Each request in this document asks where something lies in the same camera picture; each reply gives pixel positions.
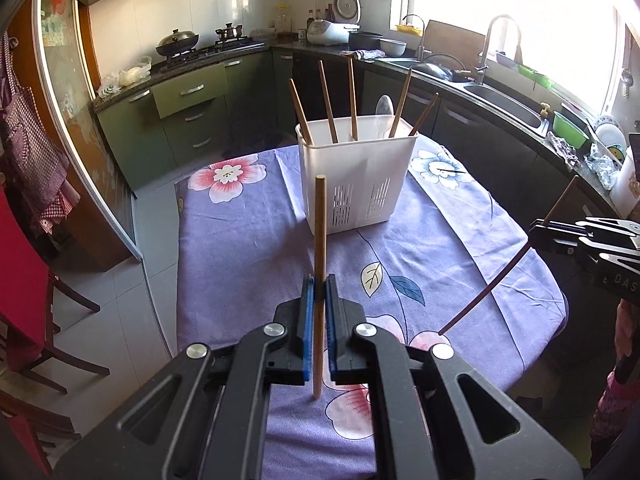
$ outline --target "yellow basket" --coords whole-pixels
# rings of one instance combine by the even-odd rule
[[[414,27],[413,25],[396,25],[398,32],[406,32],[407,34],[413,34],[414,36],[422,36],[422,29]]]

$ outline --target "kitchen counter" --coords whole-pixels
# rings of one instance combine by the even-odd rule
[[[122,89],[119,93],[108,96],[105,99],[96,98],[94,100],[94,109],[96,112],[100,112],[110,105],[115,104],[127,97],[133,96],[140,91],[145,90],[153,85],[156,85],[167,79],[171,79],[183,73],[197,70],[204,66],[219,63],[227,59],[236,58],[239,56],[245,56],[248,54],[254,54],[256,52],[264,52],[271,48],[281,50],[295,50],[299,52],[305,52],[318,57],[331,57],[337,58],[340,56],[340,52],[345,50],[345,45],[337,46],[321,46],[306,44],[300,41],[278,43],[277,41],[268,41],[264,45],[256,46],[253,48],[246,48],[241,51],[227,51],[212,56],[204,57],[194,60],[193,62],[185,65],[177,66],[172,70],[167,70],[161,73],[152,73],[149,77],[141,80],[140,82],[133,84],[129,87]],[[404,80],[406,77],[407,69],[398,66],[391,65],[387,62],[376,61],[361,61],[366,66],[366,70],[377,72],[385,76],[391,76]],[[461,89],[448,84],[448,82],[441,79],[434,78],[432,76],[423,75],[417,72],[413,72],[412,85],[416,88],[423,88],[429,91],[437,91],[442,98],[446,98],[456,104],[468,107],[472,113],[477,114],[483,119],[495,124],[508,131],[513,137],[520,140],[530,149],[534,150],[539,156],[543,157],[547,162],[551,163],[557,170],[561,171],[566,176],[572,176],[578,174],[580,176],[579,188],[597,205],[603,212],[610,216],[617,217],[618,213],[609,198],[609,192],[603,187],[598,177],[592,173],[589,168],[583,163],[581,166],[575,168],[573,171],[568,170],[564,160],[556,155],[551,145],[543,137],[538,136],[533,131],[529,130],[526,126],[519,123],[507,113],[501,111],[499,108],[495,108],[483,100],[477,98],[475,95],[464,92]]]
[[[96,113],[103,111],[105,108],[116,104],[127,97],[132,97],[140,91],[143,91],[151,86],[157,85],[162,81],[166,81],[168,79],[174,78],[181,74],[185,74],[187,72],[192,72],[199,68],[203,68],[209,65],[213,65],[216,63],[220,63],[221,61],[226,61],[227,59],[232,59],[239,56],[246,56],[247,54],[255,54],[257,52],[264,52],[269,50],[271,45],[262,44],[249,48],[244,48],[242,50],[227,50],[226,52],[220,52],[219,54],[212,54],[211,56],[203,57],[200,59],[196,59],[194,61],[185,63],[180,66],[176,66],[170,70],[166,70],[165,72],[153,72],[144,79],[134,83],[133,85],[124,87],[117,94],[111,94],[108,97],[101,98],[96,97],[94,99],[94,111]]]

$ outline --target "checkered apron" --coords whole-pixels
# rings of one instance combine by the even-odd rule
[[[0,41],[0,135],[23,198],[50,233],[80,197],[66,181],[69,160],[47,137],[31,88],[21,87],[15,75],[11,49],[16,46],[5,32]]]

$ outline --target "wooden chopstick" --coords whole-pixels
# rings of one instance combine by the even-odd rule
[[[334,144],[338,144],[338,133],[335,131],[334,112],[331,110],[331,101],[329,101],[329,89],[326,87],[326,79],[324,77],[324,66],[322,59],[318,60],[318,69],[320,70],[320,82],[322,83],[322,95],[324,96],[324,106],[326,107],[326,118],[329,121],[329,131],[331,132],[331,140]]]
[[[431,109],[435,106],[435,104],[438,102],[438,99],[440,98],[440,94],[438,94],[436,92],[436,95],[433,96],[433,98],[431,99],[431,101],[429,102],[429,104],[426,106],[426,108],[424,109],[424,111],[422,112],[422,114],[420,115],[420,118],[418,118],[418,122],[415,123],[414,125],[414,129],[411,130],[411,132],[409,133],[409,137],[414,136],[417,132],[418,132],[418,128],[420,128],[420,126],[422,126],[422,123],[425,121],[425,119],[427,118],[427,116],[429,115],[429,112],[431,112]]]
[[[349,101],[351,104],[351,137],[358,140],[358,120],[356,118],[356,85],[353,80],[353,58],[347,58],[347,67],[349,69]]]
[[[551,208],[549,213],[547,213],[547,215],[545,216],[545,219],[542,221],[542,225],[547,225],[549,223],[549,221],[551,220],[551,217],[558,210],[558,207],[560,207],[561,203],[564,202],[564,199],[567,197],[567,195],[569,195],[569,192],[571,191],[572,187],[575,186],[575,184],[577,184],[577,183],[578,183],[578,176],[574,175],[574,177],[571,179],[571,182],[569,182],[568,186],[562,192],[562,195],[560,195],[560,198],[556,201],[556,203]],[[478,294],[475,298],[473,298],[471,300],[471,303],[469,303],[458,314],[456,314],[456,317],[454,317],[444,327],[442,327],[440,330],[438,330],[438,334],[439,335],[443,335],[445,332],[447,332],[447,330],[449,330],[457,322],[459,322],[463,317],[465,317],[473,309],[473,307],[475,307],[478,303],[480,303],[482,300],[484,300],[484,298],[492,290],[494,290],[496,285],[498,285],[498,283],[500,283],[502,281],[502,279],[510,272],[510,270],[513,269],[513,267],[516,266],[516,264],[522,259],[522,257],[527,253],[527,251],[529,251],[530,248],[531,248],[531,243],[527,240],[527,243],[525,243],[520,248],[520,250],[516,253],[516,255],[509,261],[509,263],[507,263],[504,266],[504,268],[500,272],[498,272],[498,275],[494,279],[491,280],[491,283],[489,283],[489,285],[487,285],[480,292],[480,294]]]
[[[396,116],[394,117],[394,122],[391,124],[391,131],[389,131],[389,138],[393,138],[396,136],[396,130],[398,129],[398,123],[400,122],[400,116],[402,115],[402,109],[404,108],[404,101],[406,101],[406,93],[409,91],[409,83],[411,82],[411,72],[406,75],[406,79],[404,80],[404,86],[402,87],[402,93],[400,94],[400,102],[398,103],[398,109],[396,110]]]
[[[316,221],[314,223],[314,399],[322,391],[324,351],[324,280],[326,280],[326,177],[316,175]]]
[[[293,79],[289,79],[289,91],[291,92],[291,99],[293,100],[293,106],[296,109],[296,115],[298,116],[298,122],[300,123],[300,133],[302,138],[309,146],[313,146],[314,142],[311,140],[311,132],[309,131],[309,125],[306,123],[305,111],[302,109],[302,103],[296,90],[296,84]]]

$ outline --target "purple tablecloth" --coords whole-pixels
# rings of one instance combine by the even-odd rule
[[[312,273],[298,148],[219,162],[176,185],[180,208],[178,348],[236,343],[300,294]],[[388,222],[333,234],[327,271],[374,324],[428,348],[526,235],[446,150],[420,137]],[[447,333],[501,388],[515,382],[563,323],[562,294],[535,251]],[[368,391],[324,378],[275,386],[263,478],[350,479],[375,472]]]

